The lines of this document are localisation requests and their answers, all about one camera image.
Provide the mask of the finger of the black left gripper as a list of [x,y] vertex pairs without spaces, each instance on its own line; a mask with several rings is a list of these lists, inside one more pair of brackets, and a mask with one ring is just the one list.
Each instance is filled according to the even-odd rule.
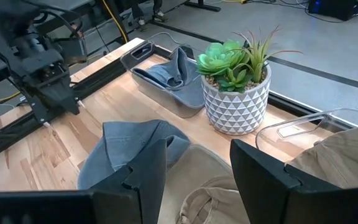
[[29,104],[39,123],[44,124],[50,121],[51,104],[45,96],[34,95],[29,97]]
[[41,88],[43,102],[47,107],[60,107],[72,114],[80,112],[70,82],[70,77],[63,77]]

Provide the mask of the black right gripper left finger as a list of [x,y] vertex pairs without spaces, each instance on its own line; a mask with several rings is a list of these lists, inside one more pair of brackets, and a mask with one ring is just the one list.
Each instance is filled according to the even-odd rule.
[[0,192],[0,223],[157,223],[166,147],[158,140],[88,190]]

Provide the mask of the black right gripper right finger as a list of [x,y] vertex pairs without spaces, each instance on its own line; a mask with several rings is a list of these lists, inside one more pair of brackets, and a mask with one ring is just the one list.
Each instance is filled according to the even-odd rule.
[[240,139],[230,159],[251,223],[358,223],[358,188],[336,187]]

